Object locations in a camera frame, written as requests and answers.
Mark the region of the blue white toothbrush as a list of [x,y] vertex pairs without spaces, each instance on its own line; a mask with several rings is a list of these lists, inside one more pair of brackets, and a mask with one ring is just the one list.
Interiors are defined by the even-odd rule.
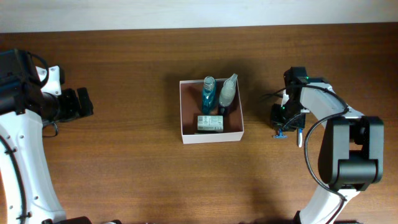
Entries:
[[297,145],[302,147],[303,145],[303,129],[299,128],[297,131]]

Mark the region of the blue disposable razor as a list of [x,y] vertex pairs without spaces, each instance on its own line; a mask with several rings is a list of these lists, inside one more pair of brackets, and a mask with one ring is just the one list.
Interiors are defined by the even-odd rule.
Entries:
[[277,130],[277,134],[273,135],[273,138],[274,139],[286,139],[286,138],[288,138],[288,136],[284,134],[282,128],[279,128]]

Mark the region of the clear spray bottle purple liquid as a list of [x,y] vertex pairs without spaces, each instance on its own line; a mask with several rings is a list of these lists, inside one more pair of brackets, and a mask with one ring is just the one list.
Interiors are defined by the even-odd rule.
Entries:
[[218,114],[220,116],[226,116],[229,113],[229,107],[231,106],[236,94],[237,78],[238,75],[234,73],[223,83],[218,103]]

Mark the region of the green white small box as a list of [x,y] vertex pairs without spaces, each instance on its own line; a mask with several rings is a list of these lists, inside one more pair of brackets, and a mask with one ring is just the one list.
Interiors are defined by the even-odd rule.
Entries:
[[206,132],[216,132],[222,133],[224,130],[223,127],[223,117],[222,116],[198,116],[197,119],[197,130],[198,131],[206,131]]

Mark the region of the teal mouthwash bottle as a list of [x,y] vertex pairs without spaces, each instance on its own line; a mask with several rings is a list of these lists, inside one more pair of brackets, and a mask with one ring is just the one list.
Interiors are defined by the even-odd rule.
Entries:
[[214,108],[216,93],[216,80],[207,76],[203,81],[202,90],[202,105],[201,110],[203,114],[209,114]]

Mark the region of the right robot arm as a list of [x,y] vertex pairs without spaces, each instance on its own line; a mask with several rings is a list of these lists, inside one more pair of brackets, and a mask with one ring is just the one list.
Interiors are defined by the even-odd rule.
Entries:
[[304,67],[284,72],[285,87],[272,105],[276,139],[296,131],[307,169],[317,183],[293,223],[336,223],[350,200],[383,175],[384,123],[354,110],[324,78],[310,78]]

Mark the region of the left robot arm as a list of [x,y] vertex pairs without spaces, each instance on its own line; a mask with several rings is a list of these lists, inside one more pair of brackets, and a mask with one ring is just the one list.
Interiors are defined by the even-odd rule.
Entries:
[[8,223],[89,223],[67,218],[49,174],[43,129],[93,115],[88,90],[62,89],[63,70],[38,55],[1,52],[1,177]]

